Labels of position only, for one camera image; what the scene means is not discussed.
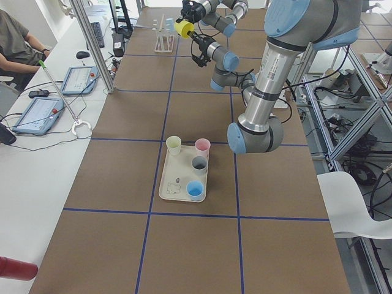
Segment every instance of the person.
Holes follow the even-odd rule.
[[[13,77],[15,89],[22,91],[39,69],[50,50],[19,21],[0,9],[0,75]]]

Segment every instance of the pink cup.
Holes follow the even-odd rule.
[[[211,143],[207,139],[198,139],[195,142],[196,154],[203,157],[208,157],[209,148],[211,147]]]

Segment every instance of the black device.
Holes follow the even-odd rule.
[[[49,96],[49,91],[48,90],[40,90],[40,91],[31,91],[29,93],[30,98],[35,98],[35,97],[48,97]]]
[[[11,133],[5,125],[0,124],[0,142],[6,145],[11,145],[17,138]]]
[[[105,46],[104,36],[102,35],[102,30],[100,29],[100,24],[98,21],[90,23],[92,30],[94,31],[94,35],[98,41],[99,48],[103,48]]]
[[[126,26],[119,26],[119,19],[117,16],[117,11],[116,11],[116,1],[115,0],[109,0],[109,5],[110,5],[110,10],[111,10],[111,15],[113,17],[113,23],[115,25],[114,31],[116,34],[122,34],[125,39],[129,39],[134,32],[134,29],[132,27],[132,24],[130,23],[129,15],[128,15],[128,10],[127,6],[125,4],[125,0],[120,0],[122,12],[124,14],[124,21]]]
[[[113,53],[114,53],[114,55],[116,57],[124,56],[124,52],[125,52],[124,35],[113,33],[111,36],[113,38]]]
[[[88,53],[87,51],[79,51],[78,53],[76,53],[77,59],[83,59],[83,58],[87,58],[89,56],[90,56],[90,53]]]

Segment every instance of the tray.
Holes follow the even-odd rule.
[[[164,171],[160,179],[159,197],[166,200],[202,202],[206,198],[207,171],[197,175],[192,168],[192,159],[197,156],[194,146],[181,146],[181,152],[173,156],[166,152]],[[204,185],[204,196],[201,200],[193,200],[186,192],[186,185],[193,180],[199,180]]]

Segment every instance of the red cylinder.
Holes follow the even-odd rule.
[[[0,277],[30,281],[37,275],[38,266],[33,263],[0,257]]]

